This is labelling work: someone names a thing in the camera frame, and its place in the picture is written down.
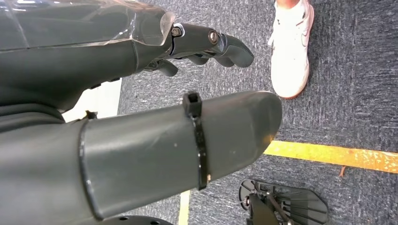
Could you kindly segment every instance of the black plastic part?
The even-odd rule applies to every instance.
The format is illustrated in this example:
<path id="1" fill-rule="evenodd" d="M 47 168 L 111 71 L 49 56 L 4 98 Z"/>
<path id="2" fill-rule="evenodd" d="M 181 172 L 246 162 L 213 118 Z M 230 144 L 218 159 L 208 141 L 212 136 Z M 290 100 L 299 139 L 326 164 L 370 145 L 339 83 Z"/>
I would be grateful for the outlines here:
<path id="1" fill-rule="evenodd" d="M 46 112 L 21 112 L 0 117 L 0 133 L 43 124 L 63 124 L 64 119 Z"/>
<path id="2" fill-rule="evenodd" d="M 173 38 L 173 51 L 170 55 L 172 58 L 182 58 L 214 47 L 209 40 L 209 33 L 214 31 L 212 28 L 186 23 L 176 26 L 183 33 L 182 36 Z"/>
<path id="3" fill-rule="evenodd" d="M 202 127 L 202 99 L 197 92 L 189 92 L 184 94 L 183 107 L 186 116 L 192 121 L 193 132 L 195 135 L 196 148 L 198 150 L 198 172 L 199 172 L 199 185 L 198 190 L 205 189 L 207 183 L 210 181 L 211 176 L 208 173 L 207 167 L 207 149 L 205 134 Z"/>
<path id="4" fill-rule="evenodd" d="M 264 206 L 277 211 L 272 199 L 268 197 L 271 195 L 283 210 L 283 214 L 295 225 L 324 225 L 328 221 L 326 204 L 310 190 L 278 186 L 257 180 L 244 180 L 239 188 L 239 200 L 245 210 L 250 209 L 252 202 L 246 204 L 246 199 L 251 195 L 257 195 Z"/>
<path id="5" fill-rule="evenodd" d="M 119 216 L 104 220 L 98 225 L 172 225 L 172 224 L 162 219 L 154 217 Z"/>
<path id="6" fill-rule="evenodd" d="M 137 68 L 135 73 L 143 71 L 152 62 L 157 62 L 167 58 L 172 50 L 171 32 L 166 37 L 166 41 L 162 46 L 149 46 L 134 42 L 134 50 L 136 53 Z"/>
<path id="7" fill-rule="evenodd" d="M 178 73 L 178 68 L 168 60 L 151 62 L 144 70 L 145 71 L 159 70 L 168 77 L 175 76 Z"/>
<path id="8" fill-rule="evenodd" d="M 281 101 L 270 92 L 204 100 L 201 122 L 211 180 L 257 160 L 281 119 Z M 90 120 L 80 143 L 84 184 L 97 218 L 198 187 L 197 144 L 182 105 Z M 161 185 L 154 185 L 154 180 Z"/>
<path id="9" fill-rule="evenodd" d="M 55 117 L 59 120 L 64 120 L 61 113 L 49 106 L 46 105 L 40 105 L 36 103 L 32 104 L 19 104 L 19 105 L 5 105 L 5 106 L 0 106 L 0 117 L 1 116 L 8 116 L 8 115 L 13 115 L 13 114 L 20 114 L 20 113 L 44 113 L 51 115 L 52 117 Z"/>
<path id="10" fill-rule="evenodd" d="M 204 65 L 207 63 L 207 61 L 209 61 L 209 58 L 202 58 L 197 55 L 190 55 L 187 56 L 186 58 L 189 59 L 191 62 L 195 63 L 196 65 Z"/>
<path id="11" fill-rule="evenodd" d="M 131 41 L 2 52 L 0 105 L 42 104 L 67 111 L 84 90 L 137 72 L 136 58 Z"/>
<path id="12" fill-rule="evenodd" d="M 250 202 L 250 218 L 247 225 L 279 225 L 273 210 L 266 206 L 256 194 L 248 196 Z"/>
<path id="13" fill-rule="evenodd" d="M 78 163 L 84 121 L 26 119 L 36 125 L 0 133 L 0 224 L 96 224 Z"/>
<path id="14" fill-rule="evenodd" d="M 109 82 L 115 82 L 115 81 L 118 81 L 118 80 L 120 80 L 120 77 L 113 78 L 113 79 L 112 79 L 112 80 L 110 80 Z"/>
<path id="15" fill-rule="evenodd" d="M 219 44 L 213 50 L 218 51 L 219 49 L 221 49 L 221 54 L 217 57 L 221 57 L 221 59 L 217 61 L 223 66 L 229 67 L 231 66 L 230 62 L 232 62 L 237 67 L 245 68 L 249 67 L 254 61 L 253 53 L 236 37 L 221 34 Z"/>
<path id="16" fill-rule="evenodd" d="M 90 111 L 86 110 L 86 116 L 84 117 L 84 119 L 89 119 L 89 120 L 96 119 L 97 114 L 98 114 L 98 112 L 90 112 Z"/>

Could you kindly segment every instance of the gray carpet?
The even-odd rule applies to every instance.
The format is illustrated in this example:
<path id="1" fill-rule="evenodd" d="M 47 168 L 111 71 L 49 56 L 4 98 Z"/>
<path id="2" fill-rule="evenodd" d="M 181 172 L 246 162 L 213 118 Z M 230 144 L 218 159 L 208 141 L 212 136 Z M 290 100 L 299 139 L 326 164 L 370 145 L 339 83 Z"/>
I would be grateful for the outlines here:
<path id="1" fill-rule="evenodd" d="M 178 104 L 188 90 L 212 98 L 243 90 L 272 90 L 271 0 L 151 0 L 178 22 L 205 25 L 243 40 L 256 56 L 249 68 L 177 61 L 168 78 L 141 73 L 123 79 L 119 113 Z M 313 0 L 309 43 L 311 74 L 305 91 L 283 101 L 277 140 L 398 152 L 398 3 L 396 0 Z M 193 191 L 190 225 L 243 225 L 237 204 L 246 178 L 310 188 L 329 206 L 330 224 L 398 224 L 398 175 L 281 157 L 262 156 L 252 166 Z M 133 211 L 177 224 L 179 196 Z"/>

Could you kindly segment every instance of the robotic arm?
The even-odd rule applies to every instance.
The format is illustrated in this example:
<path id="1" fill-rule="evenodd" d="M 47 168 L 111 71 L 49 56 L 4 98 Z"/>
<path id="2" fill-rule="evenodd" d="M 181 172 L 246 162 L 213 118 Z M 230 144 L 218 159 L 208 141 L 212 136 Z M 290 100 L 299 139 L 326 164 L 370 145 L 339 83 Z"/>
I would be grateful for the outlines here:
<path id="1" fill-rule="evenodd" d="M 263 91 L 188 93 L 183 105 L 64 122 L 84 90 L 144 70 L 174 76 L 169 59 L 252 63 L 240 40 L 171 18 L 136 1 L 0 0 L 2 224 L 115 225 L 263 153 L 282 119 L 280 100 Z"/>

